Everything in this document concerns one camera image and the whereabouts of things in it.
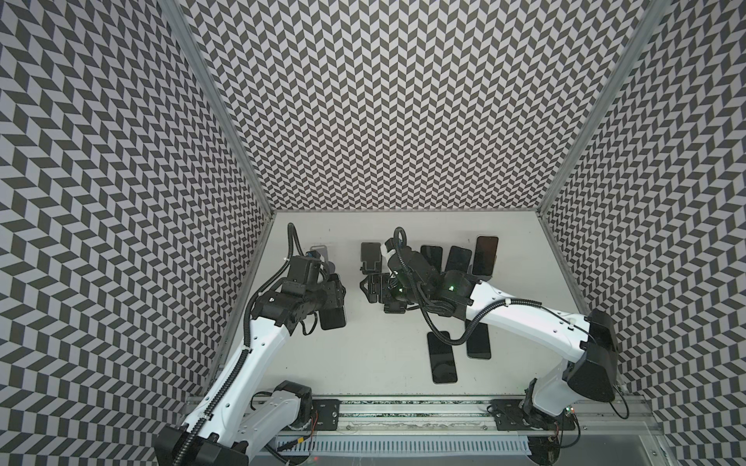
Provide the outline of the grey round-base phone stand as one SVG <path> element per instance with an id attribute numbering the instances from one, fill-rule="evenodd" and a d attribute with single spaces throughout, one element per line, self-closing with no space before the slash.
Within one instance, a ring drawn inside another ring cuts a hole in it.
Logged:
<path id="1" fill-rule="evenodd" d="M 320 260 L 322 260 L 323 262 L 329 262 L 328 247 L 326 245 L 312 246 L 310 248 L 310 252 L 312 252 L 314 256 L 318 256 L 318 258 L 320 258 Z"/>

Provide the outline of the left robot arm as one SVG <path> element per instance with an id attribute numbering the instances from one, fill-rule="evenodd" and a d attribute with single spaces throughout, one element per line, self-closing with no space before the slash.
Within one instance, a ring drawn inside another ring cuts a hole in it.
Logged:
<path id="1" fill-rule="evenodd" d="M 273 358 L 303 320 L 340 311 L 346 291 L 315 250 L 286 262 L 287 277 L 262 293 L 245 318 L 249 331 L 227 367 L 179 427 L 167 426 L 155 439 L 160 465 L 247 465 L 287 428 L 313 426 L 312 390 L 290 381 L 251 408 Z"/>

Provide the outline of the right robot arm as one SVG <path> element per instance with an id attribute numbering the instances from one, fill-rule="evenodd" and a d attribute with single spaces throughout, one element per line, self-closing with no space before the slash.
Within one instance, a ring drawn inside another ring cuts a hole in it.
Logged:
<path id="1" fill-rule="evenodd" d="M 440 347 L 464 345 L 485 325 L 559 355 L 559 364 L 532 379 L 514 406 L 529 428 L 558 421 L 579 401 L 616 399 L 618 339 L 605 312 L 561 312 L 462 271 L 440 272 L 420 252 L 395 240 L 362 243 L 361 273 L 361 290 L 369 302 L 383 304 L 388 314 L 420 312 L 429 339 Z"/>

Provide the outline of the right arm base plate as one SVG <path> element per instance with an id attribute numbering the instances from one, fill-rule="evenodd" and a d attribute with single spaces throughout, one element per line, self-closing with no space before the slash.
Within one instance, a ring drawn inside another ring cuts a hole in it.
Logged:
<path id="1" fill-rule="evenodd" d="M 493 399 L 487 412 L 495 421 L 499 431 L 552 431 L 558 434 L 561 430 L 574 431 L 577 425 L 573 415 L 552 417 L 531 408 L 526 412 L 518 399 Z"/>

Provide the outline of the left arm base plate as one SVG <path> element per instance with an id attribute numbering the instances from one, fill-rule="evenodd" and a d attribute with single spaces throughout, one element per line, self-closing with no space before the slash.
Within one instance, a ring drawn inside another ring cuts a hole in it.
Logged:
<path id="1" fill-rule="evenodd" d="M 312 427 L 315 431 L 336 431 L 339 425 L 340 408 L 340 399 L 314 398 L 312 400 Z"/>

